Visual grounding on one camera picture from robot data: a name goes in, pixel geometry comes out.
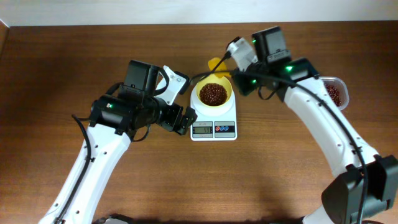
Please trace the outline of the yellow plastic scoop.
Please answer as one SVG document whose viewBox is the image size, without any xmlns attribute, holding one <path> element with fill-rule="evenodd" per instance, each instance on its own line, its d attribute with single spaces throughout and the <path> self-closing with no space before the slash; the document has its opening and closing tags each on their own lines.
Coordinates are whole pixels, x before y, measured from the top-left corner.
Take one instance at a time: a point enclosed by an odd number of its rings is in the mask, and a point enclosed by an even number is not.
<svg viewBox="0 0 398 224">
<path fill-rule="evenodd" d="M 208 61 L 208 67 L 211 71 L 214 71 L 214 75 L 217 78 L 231 78 L 231 74 L 228 71 L 224 58 L 215 57 Z"/>
</svg>

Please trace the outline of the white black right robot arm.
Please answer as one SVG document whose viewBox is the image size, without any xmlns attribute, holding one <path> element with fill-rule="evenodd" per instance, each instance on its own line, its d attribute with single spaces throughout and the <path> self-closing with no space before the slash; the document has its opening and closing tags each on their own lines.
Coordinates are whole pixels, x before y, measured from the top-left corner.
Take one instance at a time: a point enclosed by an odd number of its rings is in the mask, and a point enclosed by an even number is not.
<svg viewBox="0 0 398 224">
<path fill-rule="evenodd" d="M 397 159 L 382 157 L 352 127 L 328 94 L 319 72 L 306 58 L 294 59 L 280 27 L 235 38 L 227 52 L 236 62 L 231 72 L 242 95 L 267 88 L 304 123 L 324 153 L 333 182 L 322 204 L 299 223 L 364 223 L 393 207 Z"/>
</svg>

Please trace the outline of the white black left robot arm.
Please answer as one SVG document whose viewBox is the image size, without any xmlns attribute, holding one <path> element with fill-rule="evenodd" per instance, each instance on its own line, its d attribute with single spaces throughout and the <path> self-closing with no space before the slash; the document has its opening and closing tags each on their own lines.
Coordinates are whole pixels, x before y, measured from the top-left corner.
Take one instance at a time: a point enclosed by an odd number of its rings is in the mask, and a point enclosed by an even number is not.
<svg viewBox="0 0 398 224">
<path fill-rule="evenodd" d="M 197 119 L 191 107 L 174 100 L 190 85 L 188 76 L 132 60 L 123 82 L 115 83 L 95 100 L 84 127 L 79 155 L 53 205 L 41 223 L 91 223 L 108 180 L 141 128 L 157 124 L 179 135 Z"/>
</svg>

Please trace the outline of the white digital kitchen scale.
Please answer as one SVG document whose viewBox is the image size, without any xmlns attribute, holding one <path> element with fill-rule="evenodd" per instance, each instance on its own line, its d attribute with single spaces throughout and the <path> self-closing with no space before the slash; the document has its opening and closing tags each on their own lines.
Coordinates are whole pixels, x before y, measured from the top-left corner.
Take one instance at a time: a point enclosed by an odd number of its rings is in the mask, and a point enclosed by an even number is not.
<svg viewBox="0 0 398 224">
<path fill-rule="evenodd" d="M 190 126 L 192 141 L 234 141 L 237 139 L 236 100 L 234 91 L 225 104 L 208 106 L 202 103 L 197 87 L 192 91 L 190 107 L 197 114 L 196 121 Z"/>
</svg>

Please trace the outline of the red beans in bowl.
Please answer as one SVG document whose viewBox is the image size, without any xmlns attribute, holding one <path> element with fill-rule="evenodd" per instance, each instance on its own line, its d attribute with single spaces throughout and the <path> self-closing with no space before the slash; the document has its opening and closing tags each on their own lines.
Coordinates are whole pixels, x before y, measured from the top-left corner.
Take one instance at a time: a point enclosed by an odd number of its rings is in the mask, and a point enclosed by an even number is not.
<svg viewBox="0 0 398 224">
<path fill-rule="evenodd" d="M 207 83 L 199 92 L 202 103 L 208 106 L 219 106 L 226 102 L 228 94 L 226 89 L 217 83 Z"/>
</svg>

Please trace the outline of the yellow plastic bowl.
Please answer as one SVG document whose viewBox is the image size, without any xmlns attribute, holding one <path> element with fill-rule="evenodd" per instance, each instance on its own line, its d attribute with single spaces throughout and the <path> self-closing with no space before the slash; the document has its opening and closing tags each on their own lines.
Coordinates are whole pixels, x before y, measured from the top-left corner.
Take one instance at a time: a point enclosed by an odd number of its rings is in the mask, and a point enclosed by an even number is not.
<svg viewBox="0 0 398 224">
<path fill-rule="evenodd" d="M 196 85 L 197 89 L 195 90 L 196 91 L 195 95 L 198 97 L 200 103 L 202 103 L 202 102 L 201 102 L 200 97 L 199 97 L 199 92 L 203 88 L 203 86 L 206 85 L 207 83 L 217 83 L 217 84 L 222 85 L 226 89 L 228 97 L 227 97 L 227 100 L 226 100 L 226 102 L 224 104 L 226 104 L 231 99 L 232 86 L 231 86 L 231 83 L 229 82 L 229 80 L 227 78 L 225 78 L 225 77 L 217 78 L 214 74 L 212 74 L 209 77 L 205 78 L 203 81 L 198 82 L 197 85 Z"/>
</svg>

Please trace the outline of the red azuki beans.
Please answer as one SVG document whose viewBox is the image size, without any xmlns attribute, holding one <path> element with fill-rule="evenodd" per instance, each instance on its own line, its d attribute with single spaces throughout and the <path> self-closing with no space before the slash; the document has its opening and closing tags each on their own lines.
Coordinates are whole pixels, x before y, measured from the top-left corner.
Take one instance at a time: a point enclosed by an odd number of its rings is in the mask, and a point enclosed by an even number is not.
<svg viewBox="0 0 398 224">
<path fill-rule="evenodd" d="M 336 86 L 325 84 L 325 88 L 336 106 L 341 106 L 340 92 Z"/>
</svg>

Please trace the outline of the clear plastic food container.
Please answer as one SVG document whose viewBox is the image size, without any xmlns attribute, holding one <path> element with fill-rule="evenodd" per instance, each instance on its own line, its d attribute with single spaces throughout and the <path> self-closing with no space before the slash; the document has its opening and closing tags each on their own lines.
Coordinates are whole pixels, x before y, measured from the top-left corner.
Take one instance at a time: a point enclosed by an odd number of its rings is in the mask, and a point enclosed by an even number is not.
<svg viewBox="0 0 398 224">
<path fill-rule="evenodd" d="M 337 77 L 320 78 L 335 105 L 340 111 L 344 110 L 349 104 L 349 93 L 345 82 Z"/>
</svg>

